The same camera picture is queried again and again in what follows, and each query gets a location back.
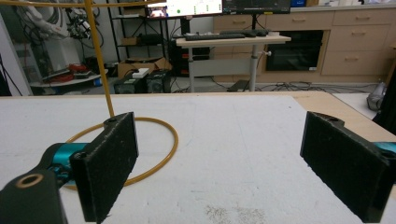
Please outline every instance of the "white table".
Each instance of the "white table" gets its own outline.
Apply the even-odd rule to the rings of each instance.
[[[186,41],[185,38],[177,40],[177,46],[189,50],[189,77],[191,92],[194,92],[195,77],[210,77],[219,75],[250,74],[249,90],[254,91],[256,84],[257,63],[259,60],[259,46],[266,44],[283,44],[291,41],[286,36],[257,36],[253,38],[217,39]],[[193,48],[227,47],[227,46],[252,46],[251,57],[246,59],[217,59],[194,61]]]
[[[177,152],[151,177],[124,188],[106,223],[361,223],[300,156],[305,111],[342,119],[369,141],[396,137],[325,92],[115,95],[134,111],[172,124]],[[108,118],[103,96],[0,99],[0,189],[37,165],[44,150]],[[162,126],[136,123],[131,176],[169,152]],[[92,133],[79,142],[91,142]],[[61,189],[70,224],[84,223],[76,192]],[[381,223],[394,223],[396,195]]]

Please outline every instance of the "monitor screen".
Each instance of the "monitor screen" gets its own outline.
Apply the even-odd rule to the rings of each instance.
[[[148,17],[200,17],[222,13],[222,0],[167,0],[148,5]]]
[[[286,14],[290,0],[222,0],[224,14]]]

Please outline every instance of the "floor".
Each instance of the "floor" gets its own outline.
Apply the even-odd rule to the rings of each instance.
[[[117,80],[116,77],[108,79],[110,93],[114,94],[113,84]],[[212,77],[197,77],[195,80],[196,92],[225,92],[235,83],[218,83]],[[172,92],[190,92],[190,81],[187,77],[172,77]],[[352,106],[364,116],[372,119],[376,115],[367,106],[367,97],[374,91],[377,83],[307,83],[307,82],[290,82],[290,83],[257,83],[255,91],[326,91],[339,98],[341,101]],[[237,91],[244,91],[245,85]],[[104,94],[104,88],[81,86],[79,89],[70,90],[63,94]]]

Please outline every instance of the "yellow pole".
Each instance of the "yellow pole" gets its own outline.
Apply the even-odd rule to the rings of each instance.
[[[93,41],[93,46],[95,47],[96,59],[99,65],[99,71],[102,79],[103,88],[105,89],[108,113],[110,114],[110,117],[114,117],[113,104],[111,104],[110,91],[108,89],[108,83],[105,73],[105,65],[103,63],[102,51],[100,50],[99,38],[96,32],[96,24],[95,24],[95,18],[93,17],[93,13],[92,13],[91,0],[85,0],[85,11],[87,12],[88,21],[91,26],[92,41]]]

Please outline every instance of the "drawer handle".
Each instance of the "drawer handle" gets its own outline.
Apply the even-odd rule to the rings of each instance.
[[[246,21],[233,21],[233,24],[245,24],[247,23]]]
[[[306,18],[293,18],[293,21],[306,21]]]
[[[346,62],[356,62],[359,59],[358,56],[355,57],[345,57]]]
[[[366,31],[352,31],[352,35],[366,35]]]
[[[357,21],[368,21],[371,19],[371,16],[356,16]]]

